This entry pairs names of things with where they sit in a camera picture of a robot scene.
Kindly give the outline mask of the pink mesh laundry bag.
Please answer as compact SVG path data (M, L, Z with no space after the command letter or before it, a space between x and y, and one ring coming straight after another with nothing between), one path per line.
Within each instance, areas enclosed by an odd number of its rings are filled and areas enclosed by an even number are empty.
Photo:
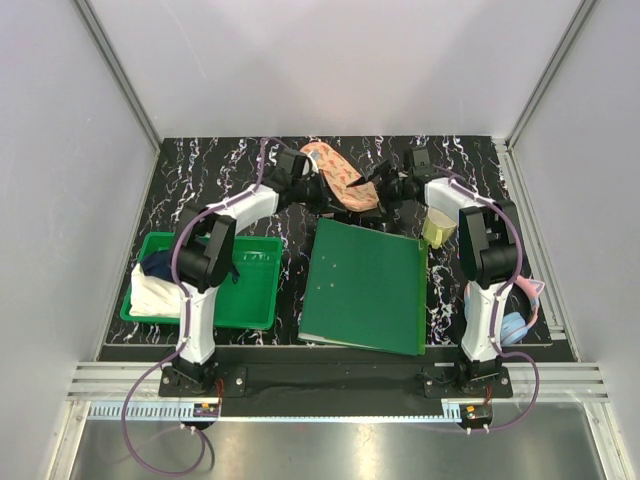
M346 210L362 213L378 206L379 197L374 185L365 182L352 186L362 175L329 144L311 142L304 145L301 152L315 161L332 194Z

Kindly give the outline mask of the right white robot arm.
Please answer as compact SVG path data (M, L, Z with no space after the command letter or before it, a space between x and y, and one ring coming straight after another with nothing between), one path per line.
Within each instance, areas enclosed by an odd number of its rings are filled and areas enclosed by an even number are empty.
M416 200L457 228L469 296L454 384L463 395L476 396L499 377L502 366L500 329L505 303L524 260L517 208L511 201L498 202L472 192L456 174L429 163L414 164L400 173L385 162L371 175L348 182L346 188L353 190L375 178L379 179L375 182L379 200Z

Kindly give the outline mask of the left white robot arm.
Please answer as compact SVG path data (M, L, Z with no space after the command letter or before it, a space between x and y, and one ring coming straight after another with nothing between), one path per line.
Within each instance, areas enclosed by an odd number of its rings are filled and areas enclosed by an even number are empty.
M196 396L215 386L214 313L220 286L232 271L236 233L292 204L320 213L331 205L330 189L320 174L285 185L271 179L253 184L219 203L185 207L179 217L171 274L180 289L180 331L171 366L163 373L168 383Z

